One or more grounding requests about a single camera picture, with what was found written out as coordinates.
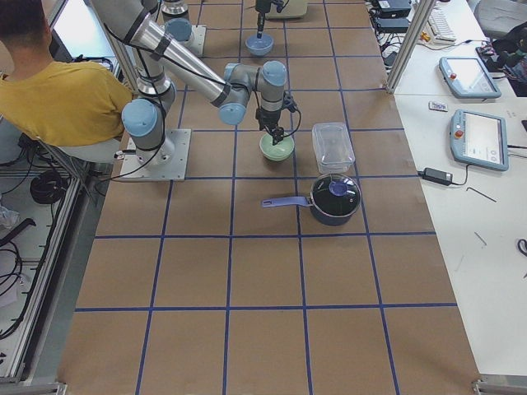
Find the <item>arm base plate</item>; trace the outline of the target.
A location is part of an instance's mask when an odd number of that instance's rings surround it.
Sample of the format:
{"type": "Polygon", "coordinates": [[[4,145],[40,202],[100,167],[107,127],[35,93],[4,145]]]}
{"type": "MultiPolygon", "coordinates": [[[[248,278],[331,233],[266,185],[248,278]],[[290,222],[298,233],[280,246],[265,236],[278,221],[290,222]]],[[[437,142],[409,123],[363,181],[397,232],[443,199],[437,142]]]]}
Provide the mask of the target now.
{"type": "Polygon", "coordinates": [[[119,172],[123,181],[184,181],[192,130],[190,128],[166,129],[166,139],[159,149],[142,151],[135,141],[128,139],[128,150],[119,172]]]}
{"type": "Polygon", "coordinates": [[[197,57],[203,56],[206,26],[184,24],[170,26],[165,24],[165,30],[194,55],[197,57]]]}

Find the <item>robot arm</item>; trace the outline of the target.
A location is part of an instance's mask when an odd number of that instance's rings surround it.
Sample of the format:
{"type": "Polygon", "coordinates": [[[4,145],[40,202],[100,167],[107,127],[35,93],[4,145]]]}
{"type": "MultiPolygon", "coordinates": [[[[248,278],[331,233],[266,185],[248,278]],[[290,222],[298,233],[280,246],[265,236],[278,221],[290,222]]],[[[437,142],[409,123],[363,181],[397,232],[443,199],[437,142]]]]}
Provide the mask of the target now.
{"type": "MultiPolygon", "coordinates": [[[[258,13],[256,38],[261,40],[264,37],[264,26],[266,16],[273,7],[278,13],[287,6],[288,1],[264,1],[257,0],[254,8],[258,13]]],[[[190,40],[192,24],[188,19],[188,6],[185,1],[161,1],[161,13],[165,22],[166,29],[180,42],[190,40]]]]}
{"type": "Polygon", "coordinates": [[[229,63],[219,76],[189,49],[193,27],[183,1],[94,1],[108,34],[136,52],[140,77],[154,86],[170,70],[187,86],[217,108],[219,119],[236,126],[244,119],[254,95],[255,118],[261,137],[259,148],[274,161],[287,159],[295,148],[291,134],[280,127],[283,110],[298,107],[286,91],[287,69],[271,60],[261,66],[229,63]]]}

